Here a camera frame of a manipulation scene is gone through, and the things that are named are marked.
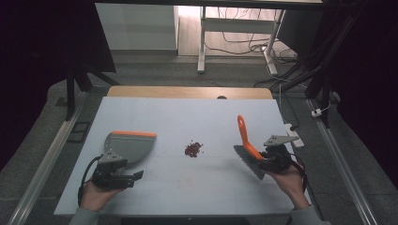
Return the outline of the brush with orange handle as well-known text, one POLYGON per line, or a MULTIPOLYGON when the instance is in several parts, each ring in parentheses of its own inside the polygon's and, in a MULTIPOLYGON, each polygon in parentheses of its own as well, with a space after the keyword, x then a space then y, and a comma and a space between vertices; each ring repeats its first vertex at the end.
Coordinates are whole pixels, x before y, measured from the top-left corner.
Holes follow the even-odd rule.
POLYGON ((242 141, 242 146, 235 146, 236 153, 241 157, 242 161, 249 169, 256 175, 259 180, 262 180, 265 173, 259 168, 259 163, 263 161, 263 156, 256 150, 256 148, 249 142, 246 124, 242 115, 237 117, 237 125, 242 141))

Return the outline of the aluminium rail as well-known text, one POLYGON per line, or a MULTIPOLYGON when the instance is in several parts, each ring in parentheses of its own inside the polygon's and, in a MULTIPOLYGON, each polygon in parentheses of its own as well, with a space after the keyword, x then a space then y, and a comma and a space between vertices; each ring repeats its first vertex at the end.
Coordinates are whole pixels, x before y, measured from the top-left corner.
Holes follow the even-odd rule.
POLYGON ((329 149, 334 164, 344 181, 344 185, 352 198, 352 202, 356 206, 363 225, 379 225, 375 213, 360 188, 359 183, 354 177, 354 174, 351 172, 350 167, 341 152, 341 148, 336 142, 332 132, 319 118, 315 118, 315 122, 327 148, 329 149))
POLYGON ((72 113, 69 120, 64 121, 60 129, 58 129, 53 142, 47 150, 43 160, 40 162, 38 169, 36 170, 10 219, 8 220, 7 225, 24 225, 24 223, 27 221, 38 199, 38 196, 42 191, 51 171, 54 168, 54 164, 68 139, 68 135, 72 131, 76 120, 84 107, 87 96, 88 94, 86 92, 79 93, 78 97, 76 98, 75 111, 72 113))

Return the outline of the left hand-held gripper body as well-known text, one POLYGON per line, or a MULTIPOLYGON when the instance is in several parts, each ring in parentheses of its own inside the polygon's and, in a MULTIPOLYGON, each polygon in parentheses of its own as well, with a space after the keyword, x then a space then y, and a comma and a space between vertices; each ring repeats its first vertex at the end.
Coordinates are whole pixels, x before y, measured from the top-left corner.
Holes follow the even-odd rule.
POLYGON ((98 188, 122 189, 122 182, 128 181, 127 175, 122 174, 127 164, 128 161, 115 151, 108 151, 100 157, 91 181, 98 188))

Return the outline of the pile of red bits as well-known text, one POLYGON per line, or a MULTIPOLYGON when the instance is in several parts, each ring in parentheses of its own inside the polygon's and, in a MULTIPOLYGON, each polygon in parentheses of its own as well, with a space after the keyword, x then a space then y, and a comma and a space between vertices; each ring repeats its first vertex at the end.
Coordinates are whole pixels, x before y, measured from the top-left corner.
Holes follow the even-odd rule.
POLYGON ((184 154, 190 158, 196 158, 202 146, 203 145, 199 142, 192 142, 186 146, 184 154))

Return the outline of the person's left hand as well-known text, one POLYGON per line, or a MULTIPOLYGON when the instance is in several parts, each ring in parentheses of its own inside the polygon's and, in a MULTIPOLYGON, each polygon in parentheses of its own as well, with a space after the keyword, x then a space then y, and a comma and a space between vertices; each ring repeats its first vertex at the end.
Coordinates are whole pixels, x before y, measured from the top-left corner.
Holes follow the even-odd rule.
POLYGON ((104 190, 89 181, 84 185, 80 207, 85 210, 99 212, 114 195, 120 192, 122 192, 122 189, 104 190))

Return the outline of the grey dustpan with orange edge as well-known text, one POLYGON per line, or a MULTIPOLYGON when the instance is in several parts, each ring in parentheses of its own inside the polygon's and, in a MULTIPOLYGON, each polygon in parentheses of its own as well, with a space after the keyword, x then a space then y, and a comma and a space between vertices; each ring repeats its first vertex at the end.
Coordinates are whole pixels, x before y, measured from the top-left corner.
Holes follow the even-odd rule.
POLYGON ((151 152, 156 139, 155 133, 114 130, 105 139, 101 161, 138 162, 151 152))

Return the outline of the black floor plate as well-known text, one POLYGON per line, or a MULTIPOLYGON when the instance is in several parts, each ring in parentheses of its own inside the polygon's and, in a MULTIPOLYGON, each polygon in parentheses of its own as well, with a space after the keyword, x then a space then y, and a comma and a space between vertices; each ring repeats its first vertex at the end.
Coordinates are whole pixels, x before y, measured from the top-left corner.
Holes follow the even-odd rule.
POLYGON ((77 122, 74 124, 69 137, 68 143, 83 143, 89 132, 91 123, 90 122, 77 122))

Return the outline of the white cabinet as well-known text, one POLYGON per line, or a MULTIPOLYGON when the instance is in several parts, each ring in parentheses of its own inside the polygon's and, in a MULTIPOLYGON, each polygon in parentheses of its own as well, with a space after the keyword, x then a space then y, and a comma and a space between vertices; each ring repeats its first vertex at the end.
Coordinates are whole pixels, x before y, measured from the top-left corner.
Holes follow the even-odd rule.
POLYGON ((177 50, 177 7, 97 3, 96 9, 111 50, 177 50))

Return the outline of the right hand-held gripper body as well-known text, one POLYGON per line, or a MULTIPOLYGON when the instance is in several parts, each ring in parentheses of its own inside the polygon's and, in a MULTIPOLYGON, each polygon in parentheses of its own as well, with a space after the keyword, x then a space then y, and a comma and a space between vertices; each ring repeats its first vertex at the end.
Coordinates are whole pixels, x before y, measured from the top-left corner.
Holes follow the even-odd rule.
POLYGON ((287 150, 286 144, 294 141, 295 137, 272 135, 264 142, 266 150, 271 153, 270 158, 264 158, 265 172, 282 173, 286 171, 295 161, 291 158, 291 153, 287 150))

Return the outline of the white desk frame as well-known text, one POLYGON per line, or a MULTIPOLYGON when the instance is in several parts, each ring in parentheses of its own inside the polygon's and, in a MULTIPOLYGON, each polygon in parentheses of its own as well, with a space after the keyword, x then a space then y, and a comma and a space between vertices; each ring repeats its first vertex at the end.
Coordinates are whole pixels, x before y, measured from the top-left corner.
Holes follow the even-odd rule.
POLYGON ((273 44, 277 37, 281 21, 284 15, 282 9, 275 10, 274 19, 265 21, 260 19, 226 19, 211 18, 207 16, 207 8, 200 7, 200 46, 198 53, 197 72, 205 72, 206 61, 206 32, 227 32, 227 33, 249 33, 249 34, 265 34, 269 35, 269 42, 266 47, 262 48, 263 55, 267 62, 267 68, 270 75, 277 75, 278 71, 275 67, 274 60, 271 56, 273 44))

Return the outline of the white power strip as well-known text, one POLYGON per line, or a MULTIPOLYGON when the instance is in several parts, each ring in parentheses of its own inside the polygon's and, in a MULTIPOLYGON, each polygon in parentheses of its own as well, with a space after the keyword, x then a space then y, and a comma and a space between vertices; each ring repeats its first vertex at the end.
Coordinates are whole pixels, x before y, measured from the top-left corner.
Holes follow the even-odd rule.
POLYGON ((295 137, 296 139, 294 141, 292 141, 292 144, 296 147, 296 148, 301 148, 304 146, 304 142, 302 141, 302 139, 300 138, 300 136, 297 134, 297 132, 295 131, 295 129, 293 128, 293 126, 291 124, 285 124, 284 125, 286 133, 290 136, 290 137, 295 137))

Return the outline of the black stand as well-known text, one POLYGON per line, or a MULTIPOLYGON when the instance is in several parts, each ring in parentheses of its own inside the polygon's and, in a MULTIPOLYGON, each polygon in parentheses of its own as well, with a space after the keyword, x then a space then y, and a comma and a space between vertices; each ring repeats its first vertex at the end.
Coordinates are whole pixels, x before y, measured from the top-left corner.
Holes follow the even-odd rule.
POLYGON ((88 64, 79 63, 73 64, 69 71, 67 72, 67 116, 66 121, 69 121, 75 113, 76 110, 76 100, 75 100, 75 85, 78 85, 81 91, 89 92, 93 87, 88 74, 92 74, 100 80, 110 84, 111 86, 119 85, 119 82, 108 77, 103 72, 98 69, 89 66, 88 64))
POLYGON ((311 80, 305 96, 315 98, 323 91, 321 120, 327 128, 331 63, 365 1, 321 0, 321 7, 315 9, 295 7, 282 12, 277 33, 296 43, 293 50, 298 53, 298 59, 281 77, 270 75, 271 80, 285 83, 283 92, 311 80))

